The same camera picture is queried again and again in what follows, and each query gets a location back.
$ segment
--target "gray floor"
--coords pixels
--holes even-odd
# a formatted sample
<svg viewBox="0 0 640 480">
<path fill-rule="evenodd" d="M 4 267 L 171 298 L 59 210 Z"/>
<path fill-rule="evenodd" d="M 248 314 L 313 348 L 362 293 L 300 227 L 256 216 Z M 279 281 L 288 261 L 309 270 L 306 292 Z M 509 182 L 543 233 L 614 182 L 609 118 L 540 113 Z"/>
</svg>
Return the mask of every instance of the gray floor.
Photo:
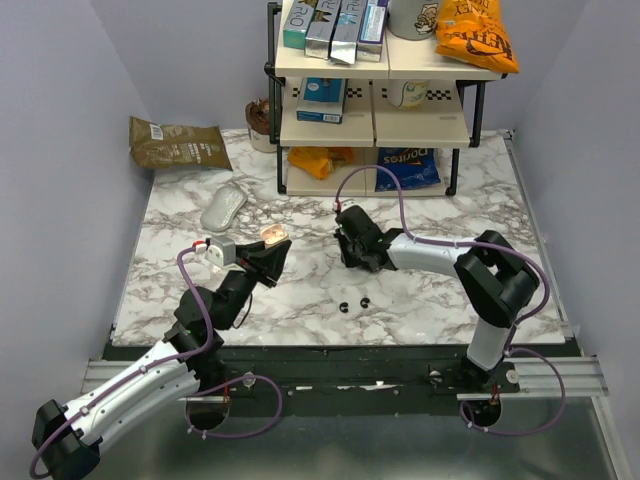
<svg viewBox="0 0 640 480">
<path fill-rule="evenodd" d="M 522 429 L 553 415 L 558 400 L 512 401 L 499 426 Z M 412 480 L 613 479 L 591 401 L 571 400 L 550 431 L 499 438 L 459 418 L 404 416 L 285 418 L 249 440 L 186 434 L 183 403 L 132 431 L 89 479 Z M 231 419 L 233 431 L 265 419 Z"/>
</svg>

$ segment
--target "gray wall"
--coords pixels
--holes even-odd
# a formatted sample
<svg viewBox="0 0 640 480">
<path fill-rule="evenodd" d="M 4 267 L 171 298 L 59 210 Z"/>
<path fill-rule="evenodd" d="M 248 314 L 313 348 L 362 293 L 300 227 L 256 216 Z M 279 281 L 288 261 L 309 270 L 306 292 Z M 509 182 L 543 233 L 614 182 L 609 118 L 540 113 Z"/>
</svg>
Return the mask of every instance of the gray wall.
<svg viewBox="0 0 640 480">
<path fill-rule="evenodd" d="M 91 3 L 154 121 L 244 127 L 245 105 L 267 94 L 267 0 Z M 585 4 L 503 0 L 522 73 L 487 87 L 486 129 L 520 120 Z"/>
<path fill-rule="evenodd" d="M 36 409 L 76 396 L 104 345 L 149 179 L 127 145 L 145 108 L 89 3 L 1 9 L 0 477 L 13 480 L 28 478 Z"/>
<path fill-rule="evenodd" d="M 516 132 L 569 319 L 640 476 L 640 4 L 592 0 Z"/>
</svg>

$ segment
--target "box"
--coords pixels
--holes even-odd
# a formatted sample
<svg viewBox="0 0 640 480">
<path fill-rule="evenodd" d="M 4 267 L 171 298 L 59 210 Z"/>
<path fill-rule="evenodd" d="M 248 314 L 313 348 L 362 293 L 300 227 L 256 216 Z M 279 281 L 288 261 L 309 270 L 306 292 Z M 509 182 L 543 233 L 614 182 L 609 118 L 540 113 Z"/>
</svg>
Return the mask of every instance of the box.
<svg viewBox="0 0 640 480">
<path fill-rule="evenodd" d="M 331 37 L 339 12 L 340 0 L 318 0 L 305 39 L 304 53 L 307 57 L 329 58 Z"/>
<path fill-rule="evenodd" d="M 388 0 L 368 0 L 358 39 L 358 60 L 379 62 L 382 58 L 387 4 Z"/>
<path fill-rule="evenodd" d="M 318 0 L 295 0 L 284 24 L 282 41 L 285 47 L 304 50 L 304 42 Z"/>
<path fill-rule="evenodd" d="M 347 81 L 305 78 L 300 85 L 296 118 L 309 122 L 342 123 Z"/>
<path fill-rule="evenodd" d="M 356 48 L 367 0 L 342 0 L 330 58 L 336 63 L 356 63 Z"/>
</svg>

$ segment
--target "black cable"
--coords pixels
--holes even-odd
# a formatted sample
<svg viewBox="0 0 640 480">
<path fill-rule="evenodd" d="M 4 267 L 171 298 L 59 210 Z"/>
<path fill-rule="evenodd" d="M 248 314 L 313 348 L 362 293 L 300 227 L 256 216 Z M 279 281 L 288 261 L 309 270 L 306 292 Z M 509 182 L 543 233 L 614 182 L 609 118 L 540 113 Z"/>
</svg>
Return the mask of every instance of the black cable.
<svg viewBox="0 0 640 480">
<path fill-rule="evenodd" d="M 240 328 L 242 326 L 244 321 L 247 319 L 247 316 L 249 315 L 249 312 L 251 311 L 251 305 L 253 305 L 253 293 L 249 294 L 249 308 L 247 308 L 247 311 L 244 313 L 244 317 L 242 317 L 242 320 L 240 320 L 240 325 L 238 325 L 237 327 L 235 325 L 231 325 L 233 328 L 235 328 L 237 330 L 238 328 Z"/>
</svg>

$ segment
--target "gray canister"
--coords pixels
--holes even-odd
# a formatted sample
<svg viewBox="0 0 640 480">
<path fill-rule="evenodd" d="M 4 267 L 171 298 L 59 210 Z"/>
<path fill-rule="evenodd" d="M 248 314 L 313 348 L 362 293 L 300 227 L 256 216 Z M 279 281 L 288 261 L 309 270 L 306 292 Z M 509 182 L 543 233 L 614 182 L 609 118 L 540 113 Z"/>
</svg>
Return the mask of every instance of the gray canister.
<svg viewBox="0 0 640 480">
<path fill-rule="evenodd" d="M 396 37 L 424 40 L 436 31 L 442 0 L 391 0 L 389 30 Z"/>
</svg>

